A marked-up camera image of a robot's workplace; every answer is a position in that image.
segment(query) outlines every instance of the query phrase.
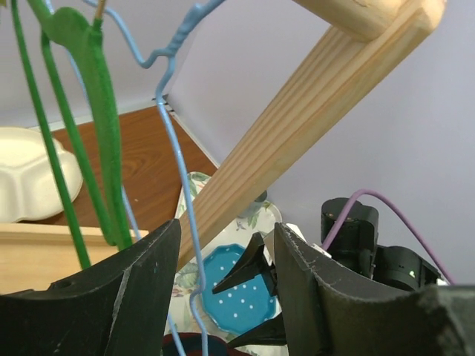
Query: blue hanger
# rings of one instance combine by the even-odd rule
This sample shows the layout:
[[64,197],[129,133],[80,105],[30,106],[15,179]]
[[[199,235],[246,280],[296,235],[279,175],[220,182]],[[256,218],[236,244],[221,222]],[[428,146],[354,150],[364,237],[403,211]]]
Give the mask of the blue hanger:
[[[83,1],[86,4],[89,4],[91,6],[94,6],[94,7],[97,6],[97,3],[95,1],[91,1],[91,0],[83,0]],[[140,67],[145,68],[145,69],[150,68],[155,63],[155,60],[159,56],[165,56],[168,59],[168,66],[167,66],[166,72],[164,73],[162,79],[159,81],[159,84],[155,91],[155,96],[157,100],[157,109],[160,112],[163,124],[165,125],[168,137],[173,146],[175,159],[177,161],[178,169],[180,172],[180,178],[182,181],[183,192],[185,195],[186,210],[189,215],[191,237],[193,239],[194,252],[197,258],[198,273],[200,275],[200,280],[201,280],[199,287],[196,290],[194,290],[190,295],[190,308],[191,308],[191,313],[193,314],[195,320],[198,323],[198,326],[201,329],[202,353],[205,356],[208,356],[208,335],[207,335],[206,327],[203,321],[201,320],[200,315],[198,314],[198,311],[196,309],[196,303],[194,299],[197,295],[199,295],[201,292],[204,291],[206,287],[206,276],[204,273],[203,258],[201,256],[201,247],[200,247],[200,241],[198,238],[196,219],[194,218],[194,209],[193,209],[193,204],[191,200],[191,193],[190,193],[190,187],[189,187],[189,181],[188,181],[188,174],[186,170],[186,164],[183,159],[183,155],[181,153],[181,148],[178,142],[177,135],[173,129],[173,125],[171,124],[171,120],[170,120],[170,117],[168,116],[168,112],[164,106],[165,102],[163,100],[163,89],[165,88],[170,78],[173,76],[174,69],[175,69],[175,62],[176,62],[175,56],[177,54],[177,51],[181,48],[184,41],[190,34],[190,32],[192,32],[193,29],[196,28],[196,26],[200,23],[202,19],[204,19],[207,15],[209,15],[210,12],[212,12],[216,7],[218,7],[223,2],[224,0],[210,0],[205,5],[201,5],[201,4],[193,5],[191,9],[187,12],[182,24],[178,27],[177,32],[172,37],[168,46],[157,49],[157,50],[153,50],[150,56],[148,57],[148,59],[145,61],[143,60],[143,57],[141,56],[138,50],[138,47],[135,44],[134,38],[130,34],[130,31],[128,30],[127,26],[125,25],[125,22],[121,19],[119,14],[109,7],[105,8],[105,13],[108,14],[110,17],[112,17],[112,19],[116,22],[117,26],[119,26],[119,29],[121,30],[122,35],[127,41],[128,46],[132,54],[134,55],[135,60],[140,65]],[[53,8],[50,4],[50,0],[46,0],[46,3],[50,11],[53,11]],[[79,74],[79,71],[77,70],[76,63],[71,57],[70,57],[70,60],[71,60],[71,64],[73,65],[73,69],[76,73],[76,76],[78,77],[78,80],[81,83],[83,91],[85,93],[84,85],[82,83],[82,78]],[[129,220],[131,221],[132,227],[138,238],[140,234],[138,233],[137,222],[135,221],[133,212],[131,210],[130,202],[128,201],[127,194],[123,187],[122,187],[122,199],[124,201]],[[174,330],[174,324],[170,316],[168,316],[168,323],[170,324],[174,342],[177,345],[179,353],[180,355],[184,355],[183,346],[181,345],[181,342],[176,330]]]

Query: blue plate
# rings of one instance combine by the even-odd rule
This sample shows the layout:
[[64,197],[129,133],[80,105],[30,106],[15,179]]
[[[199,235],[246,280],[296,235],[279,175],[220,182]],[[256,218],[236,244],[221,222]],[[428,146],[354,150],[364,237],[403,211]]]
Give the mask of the blue plate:
[[244,252],[233,244],[216,248],[204,261],[206,289],[201,295],[203,309],[225,332],[241,335],[274,317],[276,298],[267,291],[262,276],[212,294],[212,289],[228,273]]

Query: wooden table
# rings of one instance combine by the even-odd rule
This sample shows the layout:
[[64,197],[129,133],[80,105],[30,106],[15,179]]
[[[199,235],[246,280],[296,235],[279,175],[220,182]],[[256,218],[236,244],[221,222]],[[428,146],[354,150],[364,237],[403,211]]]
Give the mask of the wooden table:
[[[180,195],[181,181],[168,136],[155,107],[120,117],[122,130],[122,178],[139,228],[152,231],[173,218]],[[212,175],[216,167],[185,131],[174,123],[188,171]],[[79,126],[96,177],[99,153],[92,123]],[[66,131],[54,136],[73,152]],[[74,201],[81,226],[99,226],[85,185]],[[67,225],[63,213],[39,223]]]

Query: white tray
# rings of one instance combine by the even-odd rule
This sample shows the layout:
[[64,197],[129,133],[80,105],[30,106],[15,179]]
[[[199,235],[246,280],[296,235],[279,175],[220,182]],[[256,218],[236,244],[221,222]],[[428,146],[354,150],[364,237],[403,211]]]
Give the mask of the white tray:
[[[82,175],[76,157],[54,140],[71,199]],[[63,210],[53,172],[38,131],[0,128],[0,223],[42,220]]]

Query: gray wall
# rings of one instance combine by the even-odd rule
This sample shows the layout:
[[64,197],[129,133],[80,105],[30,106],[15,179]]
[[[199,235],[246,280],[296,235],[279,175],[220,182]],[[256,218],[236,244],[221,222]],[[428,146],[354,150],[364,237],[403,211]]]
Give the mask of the gray wall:
[[[41,95],[50,122],[59,121],[58,108],[54,99],[50,81],[39,47],[39,25],[26,1],[18,1],[25,37],[33,63],[36,80],[41,88]],[[108,2],[124,19],[129,30],[137,40],[137,45],[145,58],[158,47],[168,44],[171,36],[181,23],[194,0],[114,0]],[[71,6],[83,12],[87,19],[94,17],[94,9],[80,0],[53,0],[55,8]],[[134,61],[122,35],[109,17],[105,17],[104,51],[109,70],[114,82],[119,111],[132,111],[153,105],[155,87],[166,67],[166,61],[159,59],[148,70],[143,70]],[[177,58],[178,70],[192,43],[192,38],[185,43]],[[30,95],[24,79],[16,37],[13,32],[11,13],[0,10],[0,125],[35,126]],[[79,83],[69,65],[63,48],[53,46],[55,59],[68,99],[76,117],[88,116],[89,110]]]
[[[200,29],[169,101],[222,162],[327,25],[290,0],[228,0]],[[286,221],[319,236],[321,204],[376,189],[475,282],[475,1],[448,1],[439,29],[269,189]],[[380,243],[423,253],[380,211]]]

